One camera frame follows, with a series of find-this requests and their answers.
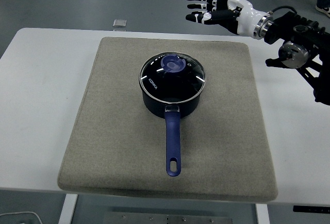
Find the saucepan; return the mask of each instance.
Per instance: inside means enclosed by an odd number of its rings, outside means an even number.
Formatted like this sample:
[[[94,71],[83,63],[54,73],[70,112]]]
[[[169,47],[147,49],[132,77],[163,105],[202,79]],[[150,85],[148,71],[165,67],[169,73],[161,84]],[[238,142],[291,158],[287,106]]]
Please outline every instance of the saucepan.
[[[181,173],[180,118],[197,107],[205,86],[203,66],[189,55],[165,52],[153,56],[139,75],[144,104],[166,123],[166,172]]]

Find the blue lid knob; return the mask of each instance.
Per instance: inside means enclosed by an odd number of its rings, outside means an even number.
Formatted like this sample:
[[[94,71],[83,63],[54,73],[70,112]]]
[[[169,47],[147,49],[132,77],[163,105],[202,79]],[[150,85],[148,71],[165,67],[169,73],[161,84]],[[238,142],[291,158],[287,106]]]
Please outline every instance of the blue lid knob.
[[[168,73],[178,73],[186,67],[186,61],[177,54],[169,54],[161,59],[160,65]]]

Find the glass lid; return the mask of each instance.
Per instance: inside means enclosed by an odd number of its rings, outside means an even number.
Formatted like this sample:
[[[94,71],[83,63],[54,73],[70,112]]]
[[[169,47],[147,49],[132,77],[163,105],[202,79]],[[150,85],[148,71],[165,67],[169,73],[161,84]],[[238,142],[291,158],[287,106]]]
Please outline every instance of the glass lid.
[[[186,102],[205,85],[202,65],[189,55],[166,52],[150,58],[142,67],[140,86],[150,97],[165,103]]]

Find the person's foot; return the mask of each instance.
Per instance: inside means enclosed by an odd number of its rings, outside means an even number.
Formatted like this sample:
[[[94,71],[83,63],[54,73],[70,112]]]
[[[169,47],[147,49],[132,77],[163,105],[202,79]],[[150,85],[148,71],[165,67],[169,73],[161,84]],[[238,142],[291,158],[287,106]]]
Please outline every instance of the person's foot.
[[[325,15],[327,15],[330,18],[330,8],[329,7],[320,8],[318,6],[315,6],[315,9],[317,9],[319,12],[324,13]]]

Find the blue handle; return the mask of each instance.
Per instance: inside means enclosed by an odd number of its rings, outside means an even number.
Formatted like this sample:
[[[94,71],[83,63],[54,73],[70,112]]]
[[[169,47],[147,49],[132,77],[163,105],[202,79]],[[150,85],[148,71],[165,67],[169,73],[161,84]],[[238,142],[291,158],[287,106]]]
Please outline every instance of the blue handle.
[[[166,122],[166,172],[168,175],[176,177],[181,172],[180,112],[165,111],[164,117]]]

